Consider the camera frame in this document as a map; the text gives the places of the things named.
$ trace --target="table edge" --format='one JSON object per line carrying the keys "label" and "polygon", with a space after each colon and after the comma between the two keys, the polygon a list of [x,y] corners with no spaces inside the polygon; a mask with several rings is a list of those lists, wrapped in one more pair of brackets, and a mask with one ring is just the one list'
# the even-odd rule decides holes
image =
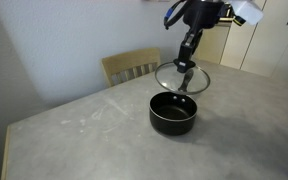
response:
{"label": "table edge", "polygon": [[10,126],[7,126],[1,180],[6,180],[7,160],[8,160],[8,151],[9,151],[8,147],[9,147],[9,144],[10,144],[10,131],[11,131],[10,129],[11,129]]}

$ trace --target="wooden chair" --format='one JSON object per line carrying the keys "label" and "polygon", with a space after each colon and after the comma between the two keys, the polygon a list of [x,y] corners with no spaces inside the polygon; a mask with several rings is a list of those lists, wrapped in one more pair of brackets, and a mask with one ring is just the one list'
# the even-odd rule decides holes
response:
{"label": "wooden chair", "polygon": [[160,65],[158,48],[139,49],[102,59],[109,87],[153,72]]}

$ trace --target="pot rim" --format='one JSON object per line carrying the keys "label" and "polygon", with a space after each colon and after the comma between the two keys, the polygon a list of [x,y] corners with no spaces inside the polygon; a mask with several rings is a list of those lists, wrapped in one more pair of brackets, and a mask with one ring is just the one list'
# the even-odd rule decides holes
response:
{"label": "pot rim", "polygon": [[171,121],[171,122],[183,122],[183,121],[188,121],[188,120],[191,120],[194,116],[196,116],[196,114],[197,114],[197,109],[198,109],[197,104],[196,104],[196,102],[195,102],[191,97],[186,96],[186,95],[184,95],[184,96],[186,96],[186,97],[188,97],[189,99],[191,99],[191,100],[195,103],[195,106],[196,106],[195,113],[194,113],[192,116],[190,116],[190,117],[188,117],[188,118],[186,118],[186,119],[174,120],[174,119],[167,119],[167,118],[165,118],[165,117],[162,117],[162,116],[156,114],[155,111],[154,111],[154,110],[152,109],[152,107],[151,107],[151,101],[152,101],[152,99],[153,99],[155,96],[157,96],[157,95],[159,95],[159,94],[164,94],[164,93],[172,93],[172,94],[175,94],[175,93],[173,93],[173,92],[161,92],[161,93],[158,93],[158,94],[154,95],[154,96],[151,98],[151,100],[150,100],[150,111],[151,111],[152,113],[154,113],[155,116],[157,116],[157,117],[159,117],[159,118],[161,118],[161,119],[163,119],[163,120],[165,120],[165,121]]}

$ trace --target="table surface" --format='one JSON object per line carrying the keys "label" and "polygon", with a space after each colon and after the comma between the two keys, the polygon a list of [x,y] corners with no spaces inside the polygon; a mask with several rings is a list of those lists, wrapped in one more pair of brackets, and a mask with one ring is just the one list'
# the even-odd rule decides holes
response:
{"label": "table surface", "polygon": [[6,179],[288,179],[288,86],[198,65],[212,83],[188,134],[152,128],[149,74],[10,125]]}

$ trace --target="pot lid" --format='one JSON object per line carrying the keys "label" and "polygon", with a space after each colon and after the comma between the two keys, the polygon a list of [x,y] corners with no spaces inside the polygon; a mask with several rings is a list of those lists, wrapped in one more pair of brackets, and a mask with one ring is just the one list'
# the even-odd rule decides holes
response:
{"label": "pot lid", "polygon": [[208,88],[211,79],[200,67],[179,73],[173,62],[160,65],[155,71],[157,82],[168,91],[182,95],[198,94]]}

